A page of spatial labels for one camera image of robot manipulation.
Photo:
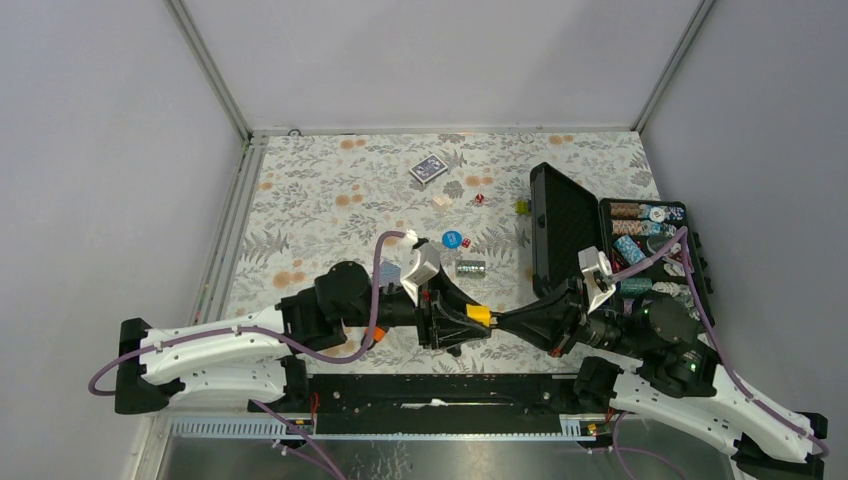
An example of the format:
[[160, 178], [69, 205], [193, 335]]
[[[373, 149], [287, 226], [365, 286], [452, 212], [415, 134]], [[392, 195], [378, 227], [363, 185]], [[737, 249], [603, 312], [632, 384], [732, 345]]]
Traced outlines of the yellow padlock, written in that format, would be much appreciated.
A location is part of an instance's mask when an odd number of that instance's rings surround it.
[[493, 312], [489, 307], [483, 305], [467, 304], [465, 307], [465, 315], [476, 324], [485, 328], [496, 328], [499, 320], [499, 313]]

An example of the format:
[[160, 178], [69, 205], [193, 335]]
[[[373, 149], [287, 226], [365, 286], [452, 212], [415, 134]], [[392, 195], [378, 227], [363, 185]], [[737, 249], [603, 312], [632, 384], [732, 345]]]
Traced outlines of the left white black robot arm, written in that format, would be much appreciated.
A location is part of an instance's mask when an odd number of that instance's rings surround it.
[[487, 339], [493, 314], [473, 302], [443, 271], [422, 286], [374, 285], [365, 269], [342, 262], [312, 287], [276, 305], [184, 331], [154, 329], [140, 318], [121, 324], [114, 410], [136, 415], [176, 403], [241, 405], [277, 402], [296, 411], [310, 385], [299, 356], [354, 363], [394, 327], [416, 329], [425, 349], [458, 355]]

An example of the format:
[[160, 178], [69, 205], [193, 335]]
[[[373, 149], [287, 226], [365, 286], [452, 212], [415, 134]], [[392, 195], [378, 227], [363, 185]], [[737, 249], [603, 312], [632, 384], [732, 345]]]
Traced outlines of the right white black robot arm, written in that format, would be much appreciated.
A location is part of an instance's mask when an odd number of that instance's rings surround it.
[[629, 314], [607, 279], [566, 282], [495, 316], [496, 326], [558, 357], [583, 344], [636, 360], [582, 360], [568, 398], [583, 410], [657, 420], [728, 455], [756, 479], [821, 479], [827, 419], [767, 399], [700, 339], [707, 328], [667, 294], [643, 293]]

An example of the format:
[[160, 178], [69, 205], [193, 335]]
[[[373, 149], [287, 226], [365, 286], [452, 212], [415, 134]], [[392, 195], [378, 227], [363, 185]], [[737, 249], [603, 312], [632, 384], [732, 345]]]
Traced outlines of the orange padlock with key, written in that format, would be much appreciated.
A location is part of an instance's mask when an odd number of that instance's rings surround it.
[[383, 340], [387, 333], [387, 329], [382, 326], [375, 326], [373, 328], [369, 327], [363, 331], [363, 337], [361, 340], [361, 344], [367, 346], [368, 348], [372, 348], [379, 342]]

